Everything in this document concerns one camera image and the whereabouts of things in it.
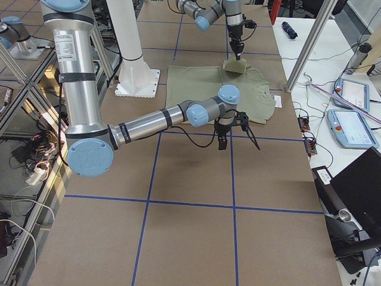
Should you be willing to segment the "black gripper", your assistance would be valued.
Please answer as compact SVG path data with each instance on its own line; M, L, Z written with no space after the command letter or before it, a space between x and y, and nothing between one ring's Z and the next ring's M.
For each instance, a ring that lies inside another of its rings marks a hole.
M218 150L225 150L227 148L226 135L235 126L240 126L257 150L260 150L257 139L248 124L248 116L243 111L233 111L229 117L218 118L214 121L214 130L218 136Z
M243 35L244 27L255 30L257 28L257 23L253 20L242 20L238 24L227 25L229 38L230 38L229 44L232 51L234 51L235 53L235 58L237 61L241 59L241 51L243 51L243 48L245 46L245 44L243 43L243 40L241 39Z

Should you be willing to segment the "arm mounting base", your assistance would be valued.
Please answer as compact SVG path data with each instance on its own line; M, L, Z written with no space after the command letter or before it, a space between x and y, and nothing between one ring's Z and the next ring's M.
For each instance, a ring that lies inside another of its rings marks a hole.
M50 48L50 41L30 38L26 41L16 42L10 49L10 54L18 60L37 60L44 50Z

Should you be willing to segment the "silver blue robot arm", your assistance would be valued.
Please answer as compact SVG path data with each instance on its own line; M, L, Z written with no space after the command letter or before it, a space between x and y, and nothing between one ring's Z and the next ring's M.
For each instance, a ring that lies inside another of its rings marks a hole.
M248 127L248 117L236 110L241 92L234 85L222 85L217 95L204 101L186 100L170 108L162 108L130 122L106 125L102 122L93 59L90 55L90 33L95 28L91 1L40 1L43 20L54 36L60 70L60 95L65 95L69 126L65 130L67 164L73 173L88 178L104 174L111 167L114 151L123 144L142 140L164 130L189 122L198 128L214 121L218 149L227 147L227 133L241 126L254 145L256 138ZM120 51L121 70L117 95L154 97L160 71L150 69L143 59L133 1L107 1L109 14ZM193 17L200 30L206 30L225 15L229 42L236 60L244 49L243 27L254 32L257 24L242 13L240 1L215 1L208 8L196 1L176 1L179 13Z
M224 15L230 38L229 44L237 61L241 59L245 46L244 41L246 39L242 39L243 28L255 30L257 27L255 21L246 18L242 13L241 2L236 0L215 1L208 8L202 8L196 1L181 0L176 1L176 7L179 12L192 17L201 31L207 30Z

